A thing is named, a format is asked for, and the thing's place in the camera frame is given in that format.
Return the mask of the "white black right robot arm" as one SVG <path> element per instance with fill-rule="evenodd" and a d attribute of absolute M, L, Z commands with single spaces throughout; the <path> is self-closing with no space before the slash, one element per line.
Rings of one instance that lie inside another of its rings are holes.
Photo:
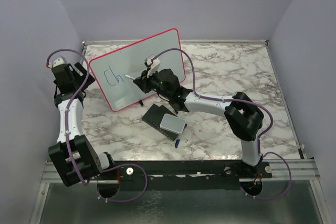
<path fill-rule="evenodd" d="M 246 94 L 237 92 L 227 98 L 197 95 L 193 90 L 183 87 L 171 69 L 163 69 L 150 76 L 144 70 L 132 82 L 143 93 L 154 91 L 167 99 L 176 112 L 204 112 L 225 118 L 234 135 L 241 140 L 242 173 L 246 177 L 254 177 L 259 173 L 262 157 L 257 133 L 262 127 L 264 114 Z"/>

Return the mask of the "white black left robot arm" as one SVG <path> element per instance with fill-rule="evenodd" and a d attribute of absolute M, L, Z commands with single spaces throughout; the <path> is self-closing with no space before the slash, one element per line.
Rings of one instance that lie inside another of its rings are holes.
<path fill-rule="evenodd" d="M 97 154 L 82 130 L 85 89 L 95 82 L 94 77 L 80 63 L 72 66 L 62 56 L 52 63 L 51 71 L 57 88 L 54 103 L 60 113 L 60 130 L 48 155 L 62 182 L 68 187 L 79 183 L 77 172 L 85 182 L 99 175 L 112 178 L 116 166 L 111 155 Z"/>

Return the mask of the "pink framed whiteboard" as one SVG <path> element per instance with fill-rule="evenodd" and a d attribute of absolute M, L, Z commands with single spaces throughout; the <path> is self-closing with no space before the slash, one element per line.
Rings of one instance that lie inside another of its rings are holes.
<path fill-rule="evenodd" d="M 146 70 L 145 61 L 170 48 L 181 48 L 179 31 L 171 28 L 89 61 L 92 75 L 113 112 L 155 95 L 143 93 L 133 78 Z"/>

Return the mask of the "blue marker cap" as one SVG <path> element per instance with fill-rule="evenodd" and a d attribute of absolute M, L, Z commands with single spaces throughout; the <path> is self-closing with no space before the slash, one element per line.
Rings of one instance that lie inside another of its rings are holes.
<path fill-rule="evenodd" d="M 175 144 L 174 144 L 174 147 L 178 148 L 179 143 L 180 143 L 180 139 L 177 139 L 176 142 L 175 142 Z"/>

